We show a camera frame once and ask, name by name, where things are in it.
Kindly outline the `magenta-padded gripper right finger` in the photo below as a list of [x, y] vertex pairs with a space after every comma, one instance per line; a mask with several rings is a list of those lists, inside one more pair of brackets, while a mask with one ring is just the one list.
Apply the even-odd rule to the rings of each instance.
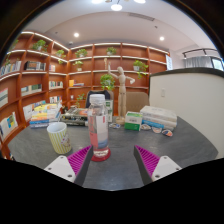
[[144, 185], [181, 170], [167, 155], [159, 157], [138, 145], [134, 146], [134, 156]]

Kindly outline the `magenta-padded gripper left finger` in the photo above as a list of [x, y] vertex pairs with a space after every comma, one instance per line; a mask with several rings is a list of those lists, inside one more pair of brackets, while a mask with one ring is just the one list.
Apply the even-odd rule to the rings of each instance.
[[89, 145], [68, 157], [60, 155], [45, 168], [45, 171], [82, 186], [92, 157], [93, 147]]

